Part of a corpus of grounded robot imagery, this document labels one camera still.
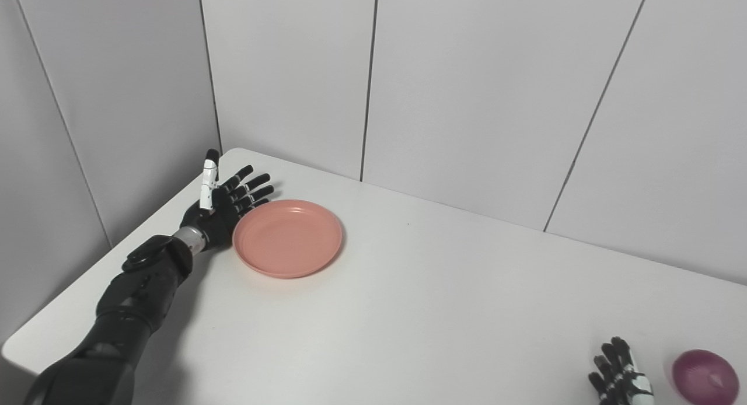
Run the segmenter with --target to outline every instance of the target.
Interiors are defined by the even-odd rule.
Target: white wall
[[[549,232],[747,284],[747,0],[646,0]]]
[[[364,180],[542,230],[641,0],[379,0]]]
[[[373,0],[204,0],[222,142],[351,178]],[[379,0],[364,179],[543,229],[642,0]],[[650,0],[551,232],[747,283],[745,0]]]
[[[224,149],[357,179],[374,0],[203,0]]]
[[[108,249],[16,0],[0,0],[0,343]],[[0,358],[0,403],[32,378]]]
[[[200,0],[20,1],[117,243],[218,147]]]

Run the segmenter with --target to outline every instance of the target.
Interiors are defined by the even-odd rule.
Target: robotic arm
[[[240,183],[245,166],[218,185],[218,152],[208,151],[200,199],[174,235],[155,235],[128,254],[96,307],[96,321],[80,345],[46,368],[24,405],[130,405],[134,370],[150,336],[160,328],[176,289],[192,272],[195,254],[231,243],[236,223],[267,203],[273,192],[265,173]]]
[[[589,374],[599,405],[654,405],[651,382],[638,370],[627,342],[616,336],[602,344],[602,352],[594,357],[599,373]]]

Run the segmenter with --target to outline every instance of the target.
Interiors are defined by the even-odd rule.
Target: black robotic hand
[[[594,357],[599,373],[589,381],[599,394],[599,405],[654,405],[654,392],[646,375],[636,366],[630,347],[622,338],[602,344],[604,355]]]
[[[251,165],[243,167],[218,185],[218,161],[217,150],[208,150],[200,199],[187,209],[180,225],[182,228],[192,227],[202,233],[205,238],[202,251],[231,245],[234,228],[241,217],[259,205],[268,203],[269,200],[265,197],[275,190],[272,185],[262,186],[270,181],[267,173],[241,184],[254,171]]]

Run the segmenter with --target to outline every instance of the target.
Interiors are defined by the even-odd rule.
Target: robotic hand
[[[638,371],[630,347],[614,337],[602,344],[604,355],[594,357],[599,373],[590,373],[589,381],[599,394],[599,405],[654,405],[654,392],[646,375]]]
[[[233,231],[241,217],[269,202],[265,197],[274,192],[274,187],[260,187],[270,181],[269,174],[260,174],[239,186],[253,171],[254,168],[247,165],[219,185],[218,152],[214,149],[208,151],[200,199],[184,213],[180,229],[174,235],[186,242],[193,254],[231,245]]]
[[[129,405],[134,370],[150,336],[163,324],[176,289],[192,272],[195,254],[229,246],[236,223],[273,192],[262,174],[239,186],[245,166],[218,185],[218,152],[208,151],[200,200],[172,236],[156,235],[127,256],[106,288],[83,342],[32,384],[25,405]]]

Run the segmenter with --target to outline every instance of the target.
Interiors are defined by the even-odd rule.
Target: panel seam
[[[363,171],[366,164],[366,140],[368,139],[368,113],[371,108],[371,78],[374,74],[374,46],[376,46],[376,20],[379,16],[379,0],[373,0],[373,27],[371,27],[371,56],[368,59],[368,86],[366,87],[366,112],[365,121],[363,122],[363,144],[361,148],[361,174],[360,181],[363,181]]]
[[[106,226],[104,226],[104,220],[101,217],[101,211],[99,211],[99,206],[96,204],[96,198],[94,198],[93,192],[91,191],[91,186],[88,183],[88,177],[86,177],[86,172],[83,169],[83,163],[81,161],[80,156],[78,155],[78,150],[75,147],[75,143],[73,142],[72,135],[70,134],[70,130],[67,125],[67,120],[65,120],[65,116],[62,113],[62,108],[60,107],[60,102],[57,98],[57,94],[55,94],[54,88],[51,85],[51,79],[49,78],[49,73],[47,72],[46,66],[44,65],[44,62],[42,60],[42,55],[41,55],[41,52],[39,51],[37,40],[34,38],[34,33],[32,33],[32,27],[30,27],[29,20],[26,17],[26,11],[24,11],[23,9],[21,0],[16,0],[16,4],[18,5],[19,11],[21,12],[21,18],[23,20],[23,24],[26,26],[26,32],[29,34],[29,37],[32,40],[32,45],[34,46],[34,52],[37,54],[37,59],[39,60],[39,65],[42,69],[44,79],[46,80],[47,86],[49,88],[49,92],[51,92],[51,97],[53,98],[53,101],[54,101],[54,107],[57,109],[57,113],[65,129],[65,134],[67,135],[67,140],[69,141],[70,147],[72,148],[72,154],[75,157],[75,162],[78,164],[78,169],[80,169],[81,175],[83,176],[83,182],[85,182],[86,191],[88,192],[88,196],[91,199],[91,203],[93,203],[93,210],[96,211],[96,218],[99,220],[99,225],[101,226],[101,230],[104,233],[104,239],[106,240],[106,243],[109,245],[109,248],[113,248],[114,245],[112,245],[111,243],[111,240],[109,238],[109,233],[107,233],[106,231]]]
[[[594,111],[592,112],[592,117],[589,120],[589,124],[587,125],[586,131],[584,131],[584,136],[581,137],[581,142],[578,145],[578,149],[576,149],[576,154],[574,155],[573,160],[571,161],[571,166],[568,168],[568,173],[566,173],[566,178],[565,180],[563,180],[563,185],[560,187],[560,192],[558,192],[557,198],[555,198],[555,203],[553,204],[552,210],[550,210],[550,215],[547,217],[547,222],[545,222],[544,229],[542,229],[542,232],[547,232],[547,227],[550,226],[550,221],[552,221],[553,215],[555,215],[555,210],[558,206],[558,203],[560,203],[560,197],[563,196],[563,192],[566,190],[566,185],[568,184],[568,180],[571,179],[571,174],[576,168],[576,162],[578,161],[578,157],[581,154],[581,149],[584,148],[584,142],[587,141],[587,136],[589,136],[589,131],[592,129],[592,124],[594,123],[594,120],[597,117],[597,113],[599,112],[599,107],[601,106],[603,99],[605,99],[606,91],[608,91],[608,88],[609,88],[609,83],[612,82],[613,75],[615,74],[617,70],[617,65],[620,64],[620,59],[622,59],[622,54],[625,51],[627,42],[630,40],[630,36],[633,34],[633,28],[635,28],[636,23],[638,22],[638,17],[640,16],[641,11],[643,10],[643,4],[645,4],[645,2],[646,0],[641,0],[641,3],[638,4],[638,9],[636,11],[635,17],[633,17],[633,22],[630,24],[630,27],[627,30],[627,35],[625,36],[625,40],[623,41],[620,51],[617,54],[615,63],[613,64],[612,69],[609,71],[609,75],[608,75],[608,78],[606,79],[605,87],[602,89],[602,92],[599,96],[599,100],[597,101],[597,104],[594,107]]]
[[[213,115],[215,118],[215,130],[218,134],[218,150],[224,154],[224,140],[221,137],[221,123],[218,122],[218,105],[215,100],[215,82],[213,81],[213,64],[210,61],[210,47],[208,46],[208,26],[205,25],[205,9],[203,0],[200,1],[200,20],[203,22],[203,39],[205,40],[205,56],[208,58],[208,76],[210,78],[210,92],[213,96]]]

